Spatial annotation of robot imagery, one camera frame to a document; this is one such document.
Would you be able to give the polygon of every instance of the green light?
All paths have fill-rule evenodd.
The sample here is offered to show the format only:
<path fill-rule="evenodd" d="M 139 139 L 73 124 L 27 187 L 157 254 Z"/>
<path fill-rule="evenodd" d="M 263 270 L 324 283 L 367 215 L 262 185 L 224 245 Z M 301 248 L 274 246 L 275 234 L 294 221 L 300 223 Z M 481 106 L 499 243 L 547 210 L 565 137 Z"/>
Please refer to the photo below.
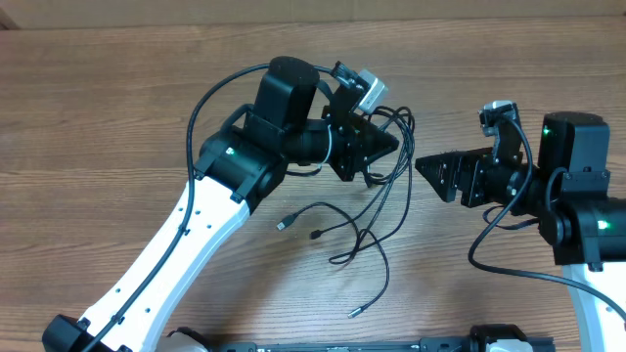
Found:
<path fill-rule="evenodd" d="M 598 229 L 600 230 L 610 229 L 610 224 L 604 220 L 598 220 Z"/>

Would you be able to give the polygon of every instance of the metal connector tip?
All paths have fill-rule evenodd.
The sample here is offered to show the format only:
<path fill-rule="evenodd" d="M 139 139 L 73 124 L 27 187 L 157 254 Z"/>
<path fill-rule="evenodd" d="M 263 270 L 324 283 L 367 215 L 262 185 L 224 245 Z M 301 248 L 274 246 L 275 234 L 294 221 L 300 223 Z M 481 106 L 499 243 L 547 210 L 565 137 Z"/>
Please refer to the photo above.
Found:
<path fill-rule="evenodd" d="M 359 307 L 352 311 L 352 313 L 348 314 L 348 318 L 356 318 L 359 314 L 363 313 L 363 308 Z"/>

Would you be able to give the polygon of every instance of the wooden surface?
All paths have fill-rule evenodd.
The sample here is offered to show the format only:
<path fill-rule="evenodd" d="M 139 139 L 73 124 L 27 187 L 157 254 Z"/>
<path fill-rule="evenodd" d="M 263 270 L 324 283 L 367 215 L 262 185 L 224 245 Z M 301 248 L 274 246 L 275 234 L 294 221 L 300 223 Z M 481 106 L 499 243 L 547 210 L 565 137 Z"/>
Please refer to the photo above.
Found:
<path fill-rule="evenodd" d="M 386 104 L 415 113 L 416 156 L 490 146 L 476 111 L 495 99 L 518 102 L 536 154 L 544 113 L 597 113 L 612 132 L 610 192 L 626 197 L 623 17 L 3 31 L 0 48 L 0 350 L 40 350 L 56 314 L 79 316 L 120 278 L 183 190 L 184 132 L 197 100 L 231 72 L 279 55 L 375 72 L 390 87 Z M 208 103 L 196 151 L 233 109 L 253 102 L 259 77 L 237 80 Z M 316 98 L 311 116 L 322 104 Z M 275 229 L 316 200 L 356 214 L 375 192 L 359 177 L 340 183 L 326 168 L 287 179 L 261 203 L 166 330 L 257 342 L 374 341 L 515 323 L 554 336 L 559 351 L 578 350 L 566 288 L 472 268 L 467 251 L 485 225 L 483 208 L 443 203 L 424 179 L 413 180 L 409 218 L 384 244 L 389 289 L 358 319 L 346 314 L 379 292 L 380 255 L 328 264 L 353 235 L 309 240 L 340 220 L 323 209 Z M 377 234 L 395 227 L 405 187 L 406 178 Z M 535 230 L 496 232 L 478 258 L 559 274 Z"/>
<path fill-rule="evenodd" d="M 16 27 L 53 29 L 619 16 L 626 11 L 626 0 L 0 0 L 0 9 Z"/>

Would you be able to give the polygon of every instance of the wood grain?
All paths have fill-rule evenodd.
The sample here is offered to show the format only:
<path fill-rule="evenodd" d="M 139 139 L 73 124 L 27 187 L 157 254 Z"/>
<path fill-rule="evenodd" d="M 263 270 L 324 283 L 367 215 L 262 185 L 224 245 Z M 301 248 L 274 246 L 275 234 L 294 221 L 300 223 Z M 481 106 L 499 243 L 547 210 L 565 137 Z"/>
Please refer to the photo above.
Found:
<path fill-rule="evenodd" d="M 18 27 L 620 16 L 625 0 L 0 0 Z"/>
<path fill-rule="evenodd" d="M 611 193 L 626 197 L 626 19 L 525 19 L 176 26 L 0 33 L 0 349 L 40 350 L 58 313 L 79 316 L 117 281 L 167 217 L 185 182 L 184 131 L 203 92 L 244 66 L 292 55 L 318 65 L 368 67 L 390 87 L 387 104 L 415 113 L 416 156 L 489 146 L 476 110 L 518 102 L 531 147 L 543 114 L 582 110 L 611 126 Z M 220 91 L 201 113 L 201 141 L 252 102 L 260 74 Z M 316 99 L 312 116 L 321 112 Z M 392 157 L 377 167 L 389 168 Z M 375 190 L 330 169 L 289 178 L 202 271 L 166 330 L 190 326 L 256 342 L 408 340 L 515 323 L 579 350 L 562 286 L 479 272 L 467 250 L 483 210 L 441 202 L 414 175 L 407 223 L 384 245 L 385 296 L 345 315 L 384 281 L 380 255 L 345 268 L 327 258 L 351 247 L 324 209 L 287 231 L 286 214 L 326 200 L 355 214 Z M 401 179 L 375 230 L 391 230 Z M 496 233 L 481 260 L 558 274 L 536 231 Z"/>

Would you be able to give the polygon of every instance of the tabletop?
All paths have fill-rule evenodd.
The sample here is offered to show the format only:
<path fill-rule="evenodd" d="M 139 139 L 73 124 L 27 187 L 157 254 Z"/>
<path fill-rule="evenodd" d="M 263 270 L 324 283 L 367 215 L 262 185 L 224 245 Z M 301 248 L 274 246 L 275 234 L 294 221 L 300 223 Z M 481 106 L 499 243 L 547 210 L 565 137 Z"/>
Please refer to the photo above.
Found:
<path fill-rule="evenodd" d="M 609 192 L 626 197 L 626 19 L 508 19 L 323 24 L 237 24 L 0 32 L 0 349 L 41 350 L 56 314 L 79 317 L 157 232 L 186 182 L 185 129 L 202 94 L 246 66 L 289 55 L 368 68 L 388 86 L 385 104 L 414 112 L 415 156 L 489 147 L 476 111 L 517 102 L 538 153 L 543 115 L 596 113 L 611 128 Z M 259 78 L 238 79 L 201 112 L 195 150 Z M 310 112 L 318 118 L 324 100 Z M 394 157 L 375 164 L 389 169 Z M 407 176 L 374 228 L 393 229 Z M 517 324 L 579 350 L 567 289 L 488 274 L 467 252 L 485 207 L 442 202 L 417 173 L 409 216 L 383 243 L 391 281 L 366 313 L 346 314 L 384 283 L 373 248 L 348 266 L 328 257 L 353 245 L 315 209 L 283 232 L 276 224 L 318 200 L 356 214 L 376 192 L 330 168 L 287 178 L 217 251 L 174 311 L 177 327 L 257 343 L 414 340 Z M 477 256 L 494 265 L 560 275 L 536 228 L 496 231 Z"/>

